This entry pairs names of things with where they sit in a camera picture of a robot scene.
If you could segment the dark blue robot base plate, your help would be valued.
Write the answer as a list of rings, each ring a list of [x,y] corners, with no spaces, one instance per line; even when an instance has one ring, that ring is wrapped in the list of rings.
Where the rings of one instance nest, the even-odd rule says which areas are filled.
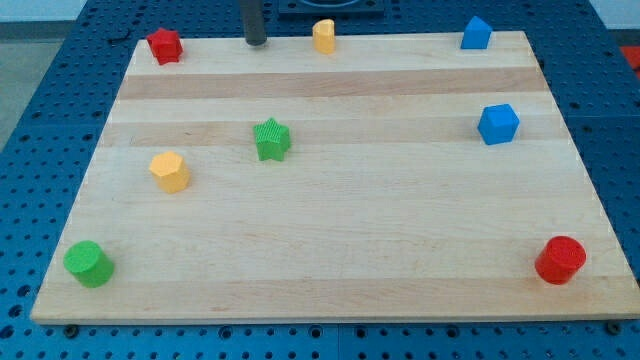
[[[383,14],[384,0],[279,0],[278,15],[319,16],[350,14]]]

